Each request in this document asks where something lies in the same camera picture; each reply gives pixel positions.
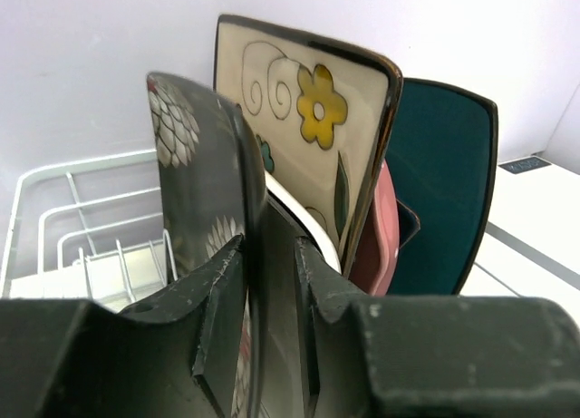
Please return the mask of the black logo label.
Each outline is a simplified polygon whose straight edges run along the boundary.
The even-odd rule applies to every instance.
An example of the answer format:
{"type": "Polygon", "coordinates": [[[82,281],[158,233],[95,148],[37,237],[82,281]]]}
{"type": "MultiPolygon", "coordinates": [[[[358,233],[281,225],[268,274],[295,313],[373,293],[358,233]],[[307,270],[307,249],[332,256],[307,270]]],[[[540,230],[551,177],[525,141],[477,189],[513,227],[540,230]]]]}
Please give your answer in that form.
{"type": "Polygon", "coordinates": [[[550,166],[551,162],[544,160],[536,155],[531,155],[525,158],[512,160],[499,164],[498,166],[511,174],[520,174],[532,170],[541,169],[550,166]]]}

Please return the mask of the black floral square plate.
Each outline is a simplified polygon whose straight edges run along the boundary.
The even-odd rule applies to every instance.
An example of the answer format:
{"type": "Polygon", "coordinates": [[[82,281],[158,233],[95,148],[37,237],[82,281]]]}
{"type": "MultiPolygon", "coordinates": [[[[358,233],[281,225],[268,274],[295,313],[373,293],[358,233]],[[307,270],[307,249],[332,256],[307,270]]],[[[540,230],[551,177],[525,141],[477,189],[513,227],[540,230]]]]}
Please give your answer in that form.
{"type": "Polygon", "coordinates": [[[158,352],[201,396],[196,417],[301,417],[294,250],[299,222],[270,193],[240,109],[170,73],[147,77],[167,287],[158,352]]]}

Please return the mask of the dark blue leaf plate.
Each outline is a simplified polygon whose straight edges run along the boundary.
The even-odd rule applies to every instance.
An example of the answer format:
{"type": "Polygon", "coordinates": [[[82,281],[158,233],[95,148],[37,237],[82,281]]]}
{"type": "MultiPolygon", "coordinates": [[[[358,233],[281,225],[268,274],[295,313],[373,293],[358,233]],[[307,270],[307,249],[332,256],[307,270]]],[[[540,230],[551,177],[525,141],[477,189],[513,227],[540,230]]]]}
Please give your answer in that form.
{"type": "Polygon", "coordinates": [[[400,256],[402,248],[411,241],[421,229],[421,221],[416,212],[409,206],[404,204],[400,199],[396,199],[396,201],[400,234],[398,256],[400,256]]]}

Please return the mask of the teal leaf-shaped plate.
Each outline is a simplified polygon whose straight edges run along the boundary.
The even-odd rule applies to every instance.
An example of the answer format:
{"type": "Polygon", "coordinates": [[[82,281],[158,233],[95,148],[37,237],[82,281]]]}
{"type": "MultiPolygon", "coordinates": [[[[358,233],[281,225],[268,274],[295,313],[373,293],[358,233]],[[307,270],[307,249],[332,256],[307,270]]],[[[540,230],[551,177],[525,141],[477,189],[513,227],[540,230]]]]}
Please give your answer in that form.
{"type": "Polygon", "coordinates": [[[447,83],[407,78],[386,163],[397,199],[420,222],[401,245],[392,295],[457,295],[488,222],[498,107],[447,83]]]}

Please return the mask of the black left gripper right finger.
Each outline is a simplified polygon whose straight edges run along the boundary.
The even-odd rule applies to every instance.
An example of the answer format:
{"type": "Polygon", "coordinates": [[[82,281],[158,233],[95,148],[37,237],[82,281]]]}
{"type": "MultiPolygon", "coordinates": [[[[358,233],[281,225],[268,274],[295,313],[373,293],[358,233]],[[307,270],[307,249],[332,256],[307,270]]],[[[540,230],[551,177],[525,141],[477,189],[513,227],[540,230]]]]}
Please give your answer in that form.
{"type": "Polygon", "coordinates": [[[294,248],[308,417],[576,417],[579,330],[543,298],[369,296],[294,248]]]}

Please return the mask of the cream floral square plate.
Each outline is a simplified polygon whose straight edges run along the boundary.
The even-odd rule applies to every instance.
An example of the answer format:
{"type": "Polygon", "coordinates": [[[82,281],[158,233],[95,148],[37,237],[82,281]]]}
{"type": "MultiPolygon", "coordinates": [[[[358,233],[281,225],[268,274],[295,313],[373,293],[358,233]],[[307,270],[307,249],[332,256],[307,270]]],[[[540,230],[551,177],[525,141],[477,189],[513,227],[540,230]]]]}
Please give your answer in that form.
{"type": "Polygon", "coordinates": [[[348,274],[401,98],[387,56],[242,15],[217,20],[214,86],[267,145],[272,176],[323,226],[348,274]]]}

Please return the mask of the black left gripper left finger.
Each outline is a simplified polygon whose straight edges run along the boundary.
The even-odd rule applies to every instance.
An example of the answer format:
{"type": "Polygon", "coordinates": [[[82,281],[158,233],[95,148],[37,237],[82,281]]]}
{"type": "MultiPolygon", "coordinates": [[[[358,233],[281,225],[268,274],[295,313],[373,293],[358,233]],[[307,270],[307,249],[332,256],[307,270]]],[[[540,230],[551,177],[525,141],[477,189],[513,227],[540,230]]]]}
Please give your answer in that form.
{"type": "Polygon", "coordinates": [[[4,417],[227,417],[244,240],[121,313],[86,299],[1,303],[4,417]]]}

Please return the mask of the white rectangular plate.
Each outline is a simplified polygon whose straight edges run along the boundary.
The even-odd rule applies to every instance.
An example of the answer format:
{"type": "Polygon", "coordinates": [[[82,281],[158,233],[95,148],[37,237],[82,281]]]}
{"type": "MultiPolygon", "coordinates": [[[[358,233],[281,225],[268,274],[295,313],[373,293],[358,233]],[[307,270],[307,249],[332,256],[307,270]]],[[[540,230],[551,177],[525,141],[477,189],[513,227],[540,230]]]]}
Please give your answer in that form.
{"type": "Polygon", "coordinates": [[[336,272],[341,265],[333,242],[318,221],[267,171],[264,172],[269,200],[275,210],[290,223],[299,236],[309,237],[324,261],[336,272]]]}

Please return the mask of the pink polka dot plate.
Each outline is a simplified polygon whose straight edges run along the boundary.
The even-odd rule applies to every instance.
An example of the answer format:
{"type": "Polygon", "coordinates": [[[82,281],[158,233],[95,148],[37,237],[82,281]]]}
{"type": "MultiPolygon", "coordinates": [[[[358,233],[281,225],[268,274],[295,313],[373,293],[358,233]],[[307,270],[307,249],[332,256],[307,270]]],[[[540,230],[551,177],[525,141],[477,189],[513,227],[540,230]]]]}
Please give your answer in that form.
{"type": "Polygon", "coordinates": [[[350,280],[369,295],[384,296],[393,278],[399,246],[397,200],[392,177],[384,160],[359,240],[350,280]]]}

